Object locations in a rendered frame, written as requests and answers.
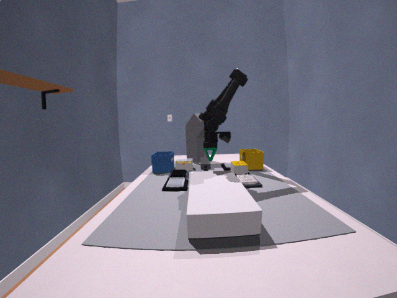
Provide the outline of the grey bench mat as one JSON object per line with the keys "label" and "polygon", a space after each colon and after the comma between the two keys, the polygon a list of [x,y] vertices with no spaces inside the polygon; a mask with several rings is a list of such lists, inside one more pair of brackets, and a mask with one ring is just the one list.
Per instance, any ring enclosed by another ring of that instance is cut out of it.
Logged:
{"label": "grey bench mat", "polygon": [[246,188],[262,209],[261,235],[188,240],[186,191],[162,191],[170,173],[150,172],[81,245],[136,250],[222,250],[301,242],[356,232],[266,169]]}

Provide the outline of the white assay plate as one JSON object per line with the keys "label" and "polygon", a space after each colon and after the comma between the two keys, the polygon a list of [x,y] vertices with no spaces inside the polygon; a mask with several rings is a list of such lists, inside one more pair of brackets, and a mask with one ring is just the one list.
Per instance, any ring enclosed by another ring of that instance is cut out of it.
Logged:
{"label": "white assay plate", "polygon": [[185,178],[170,178],[166,187],[184,187]]}
{"label": "white assay plate", "polygon": [[256,184],[258,183],[250,174],[249,175],[237,175],[236,176],[242,184]]}

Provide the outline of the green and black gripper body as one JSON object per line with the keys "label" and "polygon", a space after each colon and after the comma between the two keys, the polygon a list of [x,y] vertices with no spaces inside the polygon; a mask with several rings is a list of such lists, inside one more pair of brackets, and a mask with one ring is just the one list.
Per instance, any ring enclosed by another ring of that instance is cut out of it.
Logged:
{"label": "green and black gripper body", "polygon": [[204,148],[213,148],[217,147],[217,142],[210,142],[210,132],[205,132],[205,141],[203,142]]}

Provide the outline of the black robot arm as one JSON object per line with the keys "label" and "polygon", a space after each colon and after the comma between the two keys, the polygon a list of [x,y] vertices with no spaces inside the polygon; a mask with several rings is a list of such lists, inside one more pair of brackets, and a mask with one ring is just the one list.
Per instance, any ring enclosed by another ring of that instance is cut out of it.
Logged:
{"label": "black robot arm", "polygon": [[199,118],[204,121],[204,131],[210,132],[210,142],[218,142],[218,134],[220,134],[219,139],[224,140],[226,143],[229,143],[231,139],[231,132],[216,131],[218,130],[218,125],[224,123],[227,118],[225,115],[228,112],[230,101],[232,100],[237,88],[239,85],[243,87],[248,79],[247,76],[238,69],[234,69],[229,77],[231,78],[231,81],[228,83],[226,88],[215,100],[211,100],[206,108],[206,112],[200,113],[199,116]]}

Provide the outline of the blue bin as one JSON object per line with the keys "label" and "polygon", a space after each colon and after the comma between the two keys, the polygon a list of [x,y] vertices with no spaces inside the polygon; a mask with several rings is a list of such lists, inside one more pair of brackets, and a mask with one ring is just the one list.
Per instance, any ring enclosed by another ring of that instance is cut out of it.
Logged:
{"label": "blue bin", "polygon": [[174,168],[173,151],[157,151],[151,155],[153,173],[170,173]]}

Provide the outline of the yellow bin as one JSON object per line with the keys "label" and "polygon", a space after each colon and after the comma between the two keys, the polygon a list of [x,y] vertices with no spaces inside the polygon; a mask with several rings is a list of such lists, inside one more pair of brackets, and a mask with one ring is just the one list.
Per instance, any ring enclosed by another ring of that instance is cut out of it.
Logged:
{"label": "yellow bin", "polygon": [[248,170],[264,169],[264,152],[257,149],[239,150],[239,160],[248,165]]}

